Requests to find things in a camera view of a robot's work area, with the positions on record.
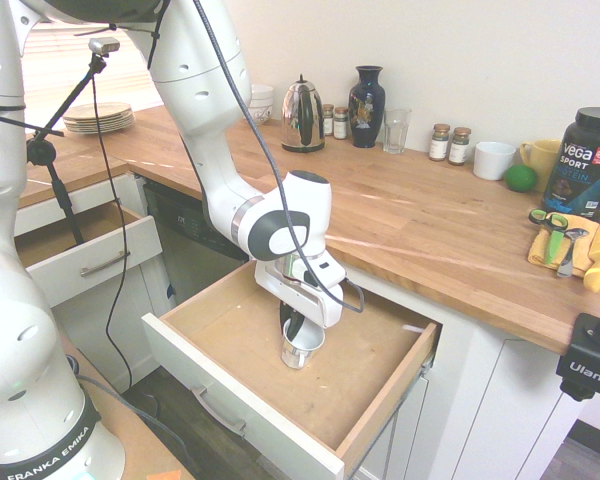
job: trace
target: blue vase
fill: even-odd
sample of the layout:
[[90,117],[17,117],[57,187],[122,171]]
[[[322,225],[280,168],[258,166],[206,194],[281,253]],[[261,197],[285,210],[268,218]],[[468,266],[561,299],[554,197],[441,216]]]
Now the blue vase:
[[360,76],[358,84],[349,93],[349,121],[353,146],[373,148],[382,125],[384,114],[384,88],[378,84],[382,67],[356,67]]

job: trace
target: kitchen counter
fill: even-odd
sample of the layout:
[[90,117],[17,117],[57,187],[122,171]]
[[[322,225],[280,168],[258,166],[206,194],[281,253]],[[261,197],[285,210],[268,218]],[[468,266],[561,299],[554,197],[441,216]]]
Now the kitchen counter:
[[[166,109],[136,112],[136,119],[104,137],[113,174],[131,170],[200,198]],[[283,174],[308,170],[332,183],[328,247],[337,259],[559,354],[580,312],[600,316],[600,292],[527,262],[538,232],[527,214],[540,194],[479,179],[470,165],[436,163],[409,150],[390,155],[380,145],[357,149],[333,137],[319,152],[290,153],[280,146],[276,122],[261,130]],[[256,188],[272,189],[271,169],[247,123],[227,138],[238,172]],[[69,133],[53,143],[70,191],[106,178],[96,136]],[[29,178],[21,206],[51,197],[46,171],[31,168]]]

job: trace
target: green scissors handle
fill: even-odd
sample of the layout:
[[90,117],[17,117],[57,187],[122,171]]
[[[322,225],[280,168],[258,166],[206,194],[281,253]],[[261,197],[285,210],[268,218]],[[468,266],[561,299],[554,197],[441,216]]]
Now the green scissors handle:
[[562,245],[564,232],[569,227],[569,221],[559,213],[547,213],[539,208],[531,210],[529,213],[529,220],[536,225],[547,227],[551,232],[551,237],[549,238],[549,243],[547,243],[547,250],[544,256],[544,263],[550,265],[555,260],[560,245]]

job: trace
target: floor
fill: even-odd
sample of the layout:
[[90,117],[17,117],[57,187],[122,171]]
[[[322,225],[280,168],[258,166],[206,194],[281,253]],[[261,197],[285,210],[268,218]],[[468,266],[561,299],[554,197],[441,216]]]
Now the floor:
[[[124,397],[147,413],[157,414],[184,440],[196,462],[191,469],[196,480],[286,479],[248,442],[219,426],[191,392],[164,369],[142,379]],[[181,462],[186,462],[176,442],[163,431],[150,428]],[[567,438],[541,480],[600,480],[600,454]]]
[[600,454],[567,438],[541,480],[600,480]]

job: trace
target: clear glass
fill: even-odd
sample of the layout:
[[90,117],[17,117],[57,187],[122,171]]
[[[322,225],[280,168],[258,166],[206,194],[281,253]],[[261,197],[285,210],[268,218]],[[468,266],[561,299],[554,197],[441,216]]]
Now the clear glass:
[[410,108],[385,110],[384,112],[384,145],[387,153],[402,153],[407,142],[407,131],[411,121]]

